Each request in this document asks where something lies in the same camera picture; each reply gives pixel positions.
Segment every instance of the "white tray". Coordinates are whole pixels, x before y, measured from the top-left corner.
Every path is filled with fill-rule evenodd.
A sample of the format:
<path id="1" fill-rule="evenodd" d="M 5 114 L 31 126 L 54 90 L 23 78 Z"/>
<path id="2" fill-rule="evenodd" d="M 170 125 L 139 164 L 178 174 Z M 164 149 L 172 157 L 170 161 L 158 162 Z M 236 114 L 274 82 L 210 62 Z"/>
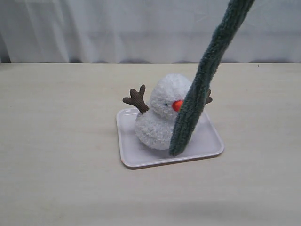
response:
<path id="1" fill-rule="evenodd" d="M 130 108 L 121 110 L 116 117 L 120 157 L 129 169 L 216 157 L 224 150 L 222 139 L 205 111 L 196 127 L 194 137 L 198 138 L 192 138 L 185 151 L 176 157 L 169 156 L 168 150 L 153 150 L 140 142 L 134 130 L 137 114 L 138 109 Z"/>

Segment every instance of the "white backdrop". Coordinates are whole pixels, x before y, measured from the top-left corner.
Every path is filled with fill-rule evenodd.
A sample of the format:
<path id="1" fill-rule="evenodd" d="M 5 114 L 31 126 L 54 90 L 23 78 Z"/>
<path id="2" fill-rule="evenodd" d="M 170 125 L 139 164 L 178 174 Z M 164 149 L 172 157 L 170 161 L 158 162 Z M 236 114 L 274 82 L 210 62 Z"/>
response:
<path id="1" fill-rule="evenodd" d="M 229 0 L 1 0 L 12 62 L 198 62 Z M 257 0 L 224 62 L 301 62 L 301 0 Z"/>

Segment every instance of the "green fuzzy stick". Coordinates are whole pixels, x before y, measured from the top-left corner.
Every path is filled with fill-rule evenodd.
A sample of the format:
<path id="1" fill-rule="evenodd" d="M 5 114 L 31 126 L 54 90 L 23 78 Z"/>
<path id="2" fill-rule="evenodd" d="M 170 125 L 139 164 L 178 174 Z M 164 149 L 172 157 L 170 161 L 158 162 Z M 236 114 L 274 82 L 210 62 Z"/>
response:
<path id="1" fill-rule="evenodd" d="M 170 155 L 177 156 L 185 150 L 204 110 L 213 75 L 254 2 L 255 0 L 230 0 L 224 18 L 214 31 L 211 43 L 199 62 L 196 76 L 177 116 L 170 142 Z"/>

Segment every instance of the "orange carrot nose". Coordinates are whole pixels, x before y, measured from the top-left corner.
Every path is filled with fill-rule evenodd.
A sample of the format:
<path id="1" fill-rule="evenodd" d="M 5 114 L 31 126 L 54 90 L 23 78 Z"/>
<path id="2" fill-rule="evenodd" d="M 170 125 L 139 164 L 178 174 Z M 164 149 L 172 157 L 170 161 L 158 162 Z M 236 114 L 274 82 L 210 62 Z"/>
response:
<path id="1" fill-rule="evenodd" d="M 174 109 L 175 112 L 179 112 L 180 111 L 180 108 L 181 108 L 183 102 L 184 101 L 182 101 L 182 100 L 174 101 L 174 103 L 173 103 L 173 109 Z"/>

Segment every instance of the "table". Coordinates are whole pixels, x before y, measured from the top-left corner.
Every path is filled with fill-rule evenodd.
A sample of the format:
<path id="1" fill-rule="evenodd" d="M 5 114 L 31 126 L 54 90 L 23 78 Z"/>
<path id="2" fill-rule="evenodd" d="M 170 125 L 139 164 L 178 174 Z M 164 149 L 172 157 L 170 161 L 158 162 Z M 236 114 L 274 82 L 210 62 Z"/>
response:
<path id="1" fill-rule="evenodd" d="M 122 165 L 122 98 L 196 68 L 0 64 L 0 225 L 300 225 L 301 64 L 220 65 L 206 107 L 219 157 Z"/>

